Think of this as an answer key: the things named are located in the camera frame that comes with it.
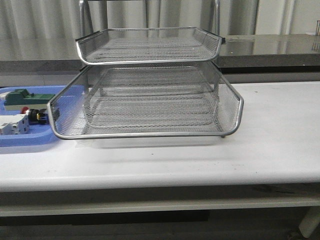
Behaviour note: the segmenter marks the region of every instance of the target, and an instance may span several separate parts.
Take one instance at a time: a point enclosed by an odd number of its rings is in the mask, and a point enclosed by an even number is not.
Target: lower tray
[[[49,104],[62,139],[225,136],[243,99],[211,62],[186,62],[87,67]]]
[[[13,86],[0,88],[0,94],[12,92],[15,89],[27,89],[30,93],[39,94],[57,94],[65,86]],[[15,115],[19,114],[19,110],[5,110],[4,101],[0,100],[0,115]],[[47,144],[54,139],[57,139],[53,134],[50,125],[30,125],[27,134],[18,135],[0,135],[0,147],[12,146],[32,146]]]

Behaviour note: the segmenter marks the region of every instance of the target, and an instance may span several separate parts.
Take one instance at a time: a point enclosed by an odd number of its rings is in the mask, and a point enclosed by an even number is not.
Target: white table
[[[320,82],[234,87],[243,117],[226,138],[0,147],[0,217],[315,206],[300,224],[310,236],[320,220],[318,190],[298,185],[288,195],[286,185],[250,185],[320,182]]]
[[[234,87],[233,135],[0,147],[0,192],[320,182],[320,82]]]

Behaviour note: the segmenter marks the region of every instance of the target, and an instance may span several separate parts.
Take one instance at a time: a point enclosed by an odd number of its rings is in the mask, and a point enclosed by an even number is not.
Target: wire mesh
[[[241,97],[210,63],[100,68],[88,92],[80,75],[51,101],[60,137],[226,135],[237,125]]]
[[[218,55],[221,38],[195,27],[106,29],[77,41],[88,65],[205,61]]]

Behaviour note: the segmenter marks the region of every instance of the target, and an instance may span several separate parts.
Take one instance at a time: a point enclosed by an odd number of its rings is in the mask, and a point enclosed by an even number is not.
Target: gray countertop
[[[77,71],[74,39],[2,39],[0,73]],[[320,36],[231,35],[215,60],[221,68],[320,66]]]

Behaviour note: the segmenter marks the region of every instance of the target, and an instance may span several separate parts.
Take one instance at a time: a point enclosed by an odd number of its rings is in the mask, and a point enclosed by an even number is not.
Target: blue plastic tray
[[[0,88],[0,94],[5,92],[11,92],[15,89],[27,89],[30,93],[37,94],[57,94],[65,86],[13,86]],[[6,111],[4,107],[4,101],[0,100],[0,115],[15,115],[19,114],[19,110]],[[53,134],[50,125],[30,125],[30,129],[27,134],[19,135],[0,135],[0,147],[11,146],[32,146],[32,145],[44,145],[48,144],[58,138]]]

